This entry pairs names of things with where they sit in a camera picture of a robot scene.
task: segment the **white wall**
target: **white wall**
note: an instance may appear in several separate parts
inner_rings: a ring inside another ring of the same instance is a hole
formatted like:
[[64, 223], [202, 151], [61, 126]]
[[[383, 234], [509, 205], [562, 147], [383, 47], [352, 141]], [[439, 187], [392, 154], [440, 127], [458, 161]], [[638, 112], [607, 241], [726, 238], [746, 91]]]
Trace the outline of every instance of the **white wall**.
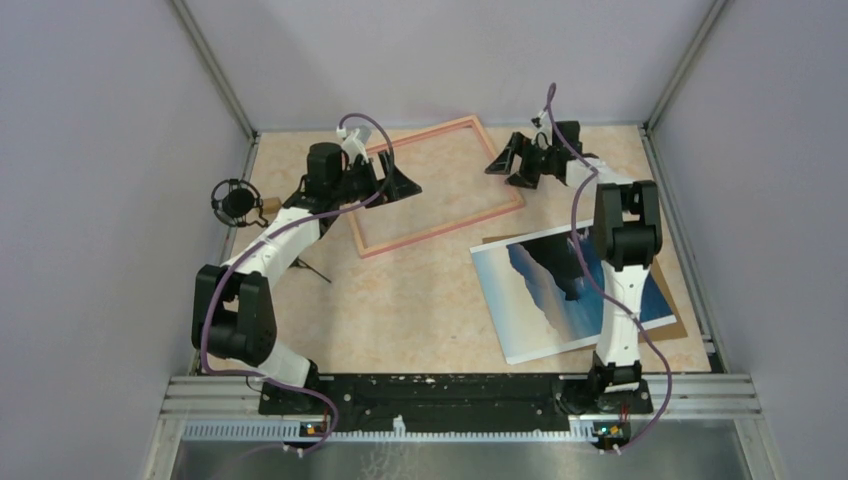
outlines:
[[191, 0], [255, 128], [645, 120], [711, 0]]
[[731, 365], [791, 478], [845, 478], [848, 3], [737, 1], [658, 132]]
[[2, 2], [0, 478], [138, 478], [245, 152], [167, 2]]

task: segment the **metal strip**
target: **metal strip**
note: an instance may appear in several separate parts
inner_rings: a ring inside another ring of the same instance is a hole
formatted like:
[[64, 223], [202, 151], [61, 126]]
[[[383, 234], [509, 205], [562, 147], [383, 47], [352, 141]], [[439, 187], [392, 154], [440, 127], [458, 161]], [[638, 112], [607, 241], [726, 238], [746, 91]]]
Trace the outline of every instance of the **metal strip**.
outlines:
[[[301, 422], [296, 420], [192, 420], [186, 424], [183, 441], [314, 443], [319, 437], [300, 436]], [[563, 432], [407, 432], [401, 418], [395, 419], [391, 432], [340, 432], [328, 442], [596, 442], [594, 425], [589, 421], [571, 422]]]
[[787, 478], [765, 420], [737, 420], [734, 423], [751, 480]]
[[663, 113], [665, 113], [665, 110], [668, 107], [668, 103], [672, 98], [674, 98], [674, 95], [677, 93], [680, 85], [683, 83], [683, 80], [685, 80], [688, 76], [692, 66], [694, 65], [695, 59], [703, 50], [707, 38], [713, 31], [713, 27], [715, 27], [716, 22], [729, 3], [730, 0], [715, 0], [713, 2], [710, 10], [707, 12], [707, 16], [701, 22], [701, 26], [698, 27], [698, 31], [695, 33], [695, 38], [692, 39], [692, 42], [686, 48], [686, 52], [683, 54], [683, 58], [680, 59], [680, 63], [677, 64], [677, 68], [675, 68], [674, 74], [671, 76], [671, 80], [669, 80], [665, 89], [663, 89], [663, 93], [660, 95], [659, 101], [656, 106], [654, 106], [654, 110], [651, 112], [651, 116], [646, 122], [648, 131], [652, 131], [657, 128], [657, 125], [662, 119]]
[[648, 165], [651, 168], [651, 174], [657, 182], [660, 193], [660, 202], [663, 207], [663, 213], [668, 220], [668, 229], [671, 232], [671, 240], [674, 242], [674, 247], [677, 250], [677, 258], [680, 261], [680, 269], [683, 272], [683, 280], [686, 282], [686, 288], [689, 291], [689, 296], [692, 300], [692, 307], [695, 310], [695, 317], [701, 325], [702, 331], [710, 335], [712, 342], [717, 351], [719, 361], [725, 371], [730, 371], [729, 366], [723, 361], [722, 353], [724, 344], [721, 341], [721, 335], [717, 331], [714, 323], [713, 310], [709, 300], [706, 297], [701, 285], [701, 275], [699, 273], [694, 254], [692, 253], [692, 244], [689, 241], [689, 235], [686, 233], [686, 226], [681, 219], [678, 203], [674, 194], [674, 189], [668, 181], [665, 165], [662, 162], [657, 151], [656, 144], [653, 141], [652, 135], [644, 128], [639, 129], [642, 137], [642, 146], [645, 149], [645, 155], [648, 157]]
[[153, 432], [153, 443], [144, 468], [145, 480], [168, 480], [174, 469], [185, 421], [160, 418]]
[[[259, 141], [261, 136], [257, 135], [253, 137], [250, 141], [250, 147], [247, 150], [247, 158], [244, 162], [244, 168], [241, 172], [241, 178], [243, 180], [249, 180], [251, 175], [253, 175], [253, 167], [256, 165], [256, 154], [259, 152]], [[222, 264], [225, 261], [229, 260], [229, 258], [233, 254], [233, 246], [236, 242], [236, 231], [238, 229], [235, 227], [230, 227], [227, 229], [227, 234], [224, 236], [224, 244], [221, 245], [221, 253], [218, 255], [218, 264]], [[192, 356], [191, 364], [189, 365], [188, 375], [193, 374], [194, 372], [200, 369], [200, 352], [195, 351], [194, 356]]]
[[[666, 392], [664, 375], [646, 375], [656, 404]], [[189, 420], [279, 420], [258, 413], [259, 393], [242, 377], [174, 377], [162, 403], [160, 418]], [[617, 415], [572, 416], [572, 421], [614, 421]], [[633, 415], [648, 419], [651, 415]], [[759, 401], [748, 375], [674, 375], [672, 398], [663, 419], [762, 418]]]
[[209, 43], [206, 42], [206, 38], [203, 36], [203, 32], [201, 32], [200, 27], [197, 25], [197, 21], [194, 19], [194, 15], [192, 15], [185, 0], [168, 0], [168, 3], [171, 4], [174, 14], [180, 20], [183, 28], [185, 28], [186, 34], [188, 34], [189, 40], [195, 52], [197, 52], [200, 63], [203, 64], [203, 67], [209, 73], [212, 83], [221, 96], [221, 100], [224, 101], [227, 110], [230, 111], [230, 114], [247, 138], [256, 138], [256, 129], [250, 124], [250, 120], [247, 118], [241, 102], [239, 102], [233, 87], [224, 75], [224, 71], [212, 53], [212, 49], [209, 48]]

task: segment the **cable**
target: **cable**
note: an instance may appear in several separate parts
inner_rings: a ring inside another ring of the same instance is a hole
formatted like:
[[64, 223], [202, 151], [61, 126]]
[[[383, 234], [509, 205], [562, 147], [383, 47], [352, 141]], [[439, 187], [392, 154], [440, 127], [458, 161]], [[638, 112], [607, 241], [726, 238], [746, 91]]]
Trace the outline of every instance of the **cable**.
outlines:
[[548, 118], [551, 121], [551, 129], [553, 130], [553, 132], [557, 136], [557, 138], [559, 138], [560, 142], [562, 142], [562, 144], [565, 146], [565, 148], [567, 148], [568, 151], [571, 152], [571, 154], [574, 155], [575, 158], [580, 160], [580, 162], [583, 165], [585, 165], [586, 168], [589, 169], [589, 171], [592, 172], [592, 174], [589, 175], [586, 178], [586, 180], [584, 180], [583, 183], [580, 184], [579, 187], [577, 187], [577, 192], [575, 192], [575, 194], [574, 194], [574, 201], [571, 204], [571, 243], [574, 244], [574, 250], [577, 253], [577, 260], [580, 263], [580, 268], [583, 270], [583, 275], [586, 277], [586, 280], [589, 282], [589, 285], [591, 285], [592, 288], [596, 292], [598, 292], [601, 295], [602, 298], [604, 298], [608, 302], [612, 303], [616, 307], [622, 309], [624, 311], [624, 313], [626, 313], [627, 316], [630, 317], [630, 320], [632, 320], [633, 323], [636, 324], [636, 328], [639, 329], [639, 335], [641, 335], [641, 337], [645, 340], [645, 343], [648, 344], [648, 347], [650, 347], [651, 350], [653, 350], [654, 353], [656, 353], [657, 356], [662, 361], [663, 366], [665, 367], [665, 373], [666, 373], [666, 377], [667, 377], [667, 385], [668, 386], [667, 386], [667, 390], [666, 390], [666, 393], [665, 393], [665, 399], [663, 399], [662, 405], [660, 405], [660, 408], [658, 408], [656, 413], [654, 413], [654, 416], [651, 418], [651, 420], [648, 421], [648, 424], [645, 425], [645, 428], [643, 428], [641, 431], [639, 431], [639, 433], [637, 433], [635, 436], [633, 436], [631, 438], [630, 442], [628, 442], [626, 445], [621, 446], [618, 449], [619, 454], [621, 454], [625, 450], [628, 450], [631, 446], [633, 446], [639, 439], [641, 439], [651, 429], [653, 429], [654, 426], [656, 425], [656, 423], [659, 421], [662, 414], [665, 413], [666, 409], [668, 408], [668, 403], [669, 403], [669, 401], [671, 401], [671, 385], [672, 385], [671, 365], [669, 365], [668, 359], [665, 358], [665, 356], [662, 354], [662, 352], [660, 352], [660, 350], [657, 348], [657, 346], [654, 345], [654, 342], [648, 337], [648, 333], [645, 331], [645, 327], [642, 326], [642, 322], [639, 321], [639, 318], [629, 308], [627, 308], [626, 305], [619, 302], [618, 300], [616, 300], [612, 296], [607, 295], [607, 293], [604, 291], [604, 289], [601, 288], [597, 284], [597, 282], [595, 282], [595, 279], [592, 277], [592, 274], [589, 272], [589, 266], [586, 264], [586, 259], [583, 258], [583, 250], [580, 248], [580, 241], [579, 241], [579, 238], [577, 237], [577, 203], [580, 200], [580, 195], [583, 193], [583, 190], [586, 189], [586, 187], [589, 185], [589, 183], [592, 182], [592, 180], [597, 178], [598, 169], [595, 168], [591, 163], [589, 163], [585, 158], [583, 158], [583, 155], [580, 155], [580, 153], [574, 147], [572, 147], [570, 143], [568, 143], [568, 141], [565, 139], [565, 136], [562, 134], [562, 132], [559, 131], [559, 127], [557, 127], [556, 121], [554, 120], [553, 108], [551, 107], [551, 103], [553, 102], [554, 95], [556, 95], [556, 83], [555, 82], [551, 83], [551, 86], [548, 87], [548, 98], [547, 98], [547, 102], [545, 103], [545, 111], [548, 112]]
[[[343, 127], [344, 122], [346, 120], [348, 120], [349, 118], [361, 118], [361, 119], [371, 123], [383, 135], [383, 138], [386, 140], [386, 146], [388, 147], [388, 150], [389, 150], [389, 162], [388, 162], [388, 169], [386, 171], [385, 180], [380, 185], [380, 187], [377, 189], [377, 191], [374, 192], [373, 195], [371, 195], [370, 197], [366, 198], [365, 200], [357, 203], [356, 205], [351, 205], [349, 207], [334, 210], [332, 212], [319, 213], [317, 215], [311, 215], [309, 217], [297, 219], [293, 222], [290, 222], [290, 223], [287, 223], [286, 225], [283, 225], [282, 227], [280, 227], [277, 230], [274, 230], [273, 232], [268, 234], [269, 239], [277, 238], [278, 236], [282, 235], [283, 232], [290, 230], [294, 227], [297, 227], [299, 225], [302, 225], [304, 223], [311, 222], [312, 220], [320, 220], [322, 218], [334, 217], [334, 216], [341, 215], [343, 213], [352, 212], [352, 211], [354, 211], [358, 208], [362, 208], [362, 207], [368, 205], [369, 203], [373, 202], [374, 200], [380, 198], [380, 195], [382, 195], [383, 191], [388, 187], [388, 185], [390, 183], [389, 180], [391, 179], [392, 173], [394, 172], [394, 164], [395, 164], [395, 151], [394, 151], [394, 147], [392, 145], [392, 140], [389, 138], [389, 134], [386, 133], [386, 131], [383, 129], [383, 127], [380, 126], [380, 124], [377, 123], [376, 120], [369, 117], [368, 115], [365, 115], [364, 113], [349, 113], [349, 114], [345, 115], [339, 121], [339, 127], [340, 128]], [[242, 253], [238, 258], [236, 258], [235, 261], [233, 261], [233, 263], [230, 264], [230, 266], [224, 272], [224, 275], [221, 277], [221, 280], [218, 282], [218, 285], [215, 287], [215, 291], [212, 293], [212, 299], [209, 301], [209, 308], [206, 310], [206, 317], [203, 321], [203, 329], [201, 330], [201, 335], [200, 335], [200, 364], [203, 366], [203, 369], [207, 373], [209, 373], [210, 375], [244, 375], [246, 377], [261, 376], [259, 373], [254, 372], [254, 371], [250, 371], [250, 370], [238, 370], [238, 369], [215, 370], [209, 365], [208, 353], [209, 353], [209, 328], [212, 325], [212, 317], [214, 316], [214, 313], [215, 313], [215, 306], [218, 305], [218, 300], [221, 299], [221, 294], [224, 291], [224, 287], [226, 286], [227, 282], [230, 280], [230, 277], [233, 276], [233, 273], [235, 273], [236, 269], [242, 263], [244, 263], [245, 260], [247, 260], [254, 253], [256, 253], [256, 251], [259, 250], [260, 248], [262, 248], [262, 246], [264, 246], [264, 245], [265, 244], [263, 242], [257, 242], [255, 245], [253, 245], [252, 247], [245, 250], [244, 253]], [[270, 377], [265, 377], [265, 381], [270, 383], [271, 385], [274, 385], [277, 388], [282, 389], [282, 390], [288, 390], [288, 391], [291, 391], [291, 392], [297, 392], [297, 393], [303, 393], [303, 394], [306, 394], [306, 395], [310, 395], [312, 397], [315, 397], [315, 398], [323, 401], [324, 403], [327, 404], [328, 407], [330, 407], [330, 410], [333, 411], [333, 417], [330, 420], [330, 428], [328, 428], [324, 432], [324, 435], [318, 440], [318, 442], [316, 442], [314, 445], [310, 446], [309, 448], [307, 448], [305, 450], [298, 449], [298, 453], [301, 456], [303, 456], [303, 455], [307, 455], [307, 454], [315, 451], [316, 449], [320, 448], [321, 445], [323, 445], [324, 442], [327, 441], [327, 438], [330, 436], [330, 434], [333, 433], [333, 430], [336, 429], [336, 425], [338, 424], [339, 409], [338, 409], [338, 407], [336, 407], [336, 404], [333, 403], [332, 400], [327, 398], [322, 393], [316, 392], [314, 390], [310, 390], [308, 388], [294, 387], [294, 386], [291, 386], [291, 385], [286, 385], [286, 384], [283, 384], [283, 383], [281, 383], [281, 382], [279, 382], [279, 381], [277, 381], [273, 378], [270, 378]], [[269, 449], [269, 448], [272, 448], [272, 447], [273, 448], [279, 448], [279, 446], [276, 445], [276, 444], [274, 444], [274, 445], [263, 445], [261, 447], [257, 447], [257, 448], [254, 448], [252, 450], [249, 450], [249, 451], [243, 453], [242, 455], [239, 455], [233, 461], [233, 463], [240, 461], [240, 460], [242, 460], [242, 459], [244, 459], [244, 458], [246, 458], [250, 455], [253, 455], [254, 453], [257, 453], [259, 451], [266, 450], [266, 449]], [[220, 475], [220, 473], [222, 471], [224, 471], [224, 469], [219, 470], [218, 473], [213, 475], [211, 478], [217, 477], [218, 475]]]
[[292, 264], [292, 266], [294, 268], [305, 268], [307, 270], [311, 270], [313, 273], [315, 273], [316, 275], [321, 277], [325, 282], [333, 283], [333, 281], [330, 280], [329, 278], [327, 278], [326, 275], [324, 275], [323, 273], [319, 272], [318, 270], [315, 270], [314, 268], [312, 268], [312, 265], [309, 265], [308, 263], [304, 262], [303, 260], [300, 259], [300, 257], [297, 257], [296, 259], [294, 259], [294, 263]]

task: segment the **table surface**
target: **table surface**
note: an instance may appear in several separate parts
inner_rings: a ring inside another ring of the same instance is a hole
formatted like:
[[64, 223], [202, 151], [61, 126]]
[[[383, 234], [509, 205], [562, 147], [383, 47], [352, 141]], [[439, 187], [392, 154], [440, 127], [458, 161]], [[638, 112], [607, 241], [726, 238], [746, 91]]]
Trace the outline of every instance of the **table surface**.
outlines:
[[[495, 148], [501, 148], [516, 129], [486, 130]], [[531, 133], [529, 129], [520, 130]], [[389, 134], [399, 138], [414, 132], [390, 130]], [[612, 168], [633, 178], [651, 178], [636, 126], [587, 126], [581, 139], [585, 151], [597, 154]], [[309, 146], [321, 141], [337, 141], [335, 132], [263, 134], [251, 182], [264, 196], [285, 199], [305, 173]], [[369, 145], [380, 142], [379, 135], [374, 135]], [[416, 147], [405, 148], [412, 151]], [[420, 148], [432, 145], [422, 144]], [[442, 148], [450, 150], [451, 146]], [[398, 166], [403, 168], [400, 157]], [[479, 166], [481, 176], [484, 167]], [[521, 191], [526, 202], [522, 209], [365, 259], [357, 253], [348, 222], [339, 219], [324, 238], [301, 255], [332, 279], [332, 284], [308, 270], [289, 269], [274, 287], [278, 338], [315, 361], [322, 372], [586, 372], [591, 365], [591, 350], [518, 365], [506, 363], [469, 253], [469, 248], [480, 245], [483, 238], [568, 224], [574, 191], [544, 177], [537, 190]], [[578, 220], [590, 219], [593, 206], [593, 195], [584, 195]], [[657, 346], [674, 371], [709, 371], [665, 221], [663, 230], [663, 249], [656, 261], [668, 281], [687, 336], [657, 342]], [[233, 252], [244, 249], [260, 231], [257, 227], [240, 229]], [[640, 345], [640, 352], [645, 371], [663, 370], [659, 358], [646, 345]], [[216, 361], [213, 365], [224, 367], [226, 363]]]

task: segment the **black clamp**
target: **black clamp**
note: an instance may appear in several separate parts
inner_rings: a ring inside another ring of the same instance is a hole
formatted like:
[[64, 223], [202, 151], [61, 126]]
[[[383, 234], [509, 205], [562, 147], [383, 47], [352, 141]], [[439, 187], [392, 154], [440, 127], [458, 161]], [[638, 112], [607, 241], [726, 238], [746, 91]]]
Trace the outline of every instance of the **black clamp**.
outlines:
[[[306, 175], [300, 185], [283, 202], [284, 208], [302, 208], [318, 214], [338, 210], [342, 205], [362, 201], [382, 188], [382, 195], [365, 208], [373, 208], [403, 200], [421, 193], [421, 187], [397, 168], [390, 165], [392, 159], [387, 151], [377, 157], [383, 168], [384, 177], [377, 179], [374, 163], [362, 155], [347, 158], [342, 147], [335, 143], [316, 143], [309, 147], [306, 156]], [[321, 235], [335, 222], [337, 217], [320, 220]]]
[[[531, 120], [536, 128], [541, 126], [538, 118]], [[591, 153], [583, 153], [583, 143], [580, 142], [580, 123], [576, 121], [556, 122], [557, 129], [563, 134], [565, 140], [577, 153], [584, 157], [598, 158]], [[566, 185], [566, 165], [576, 160], [574, 154], [560, 141], [557, 135], [551, 139], [550, 146], [542, 148], [539, 145], [539, 136], [533, 140], [525, 137], [521, 132], [513, 132], [509, 138], [506, 148], [500, 155], [486, 167], [485, 173], [489, 175], [509, 175], [515, 157], [521, 158], [518, 171], [506, 179], [507, 185], [519, 188], [535, 190], [539, 186], [539, 178], [542, 175], [553, 175], [563, 185]]]
[[[625, 221], [625, 212], [639, 219]], [[651, 180], [598, 184], [592, 241], [598, 256], [616, 271], [629, 265], [650, 266], [662, 248], [657, 184]]]

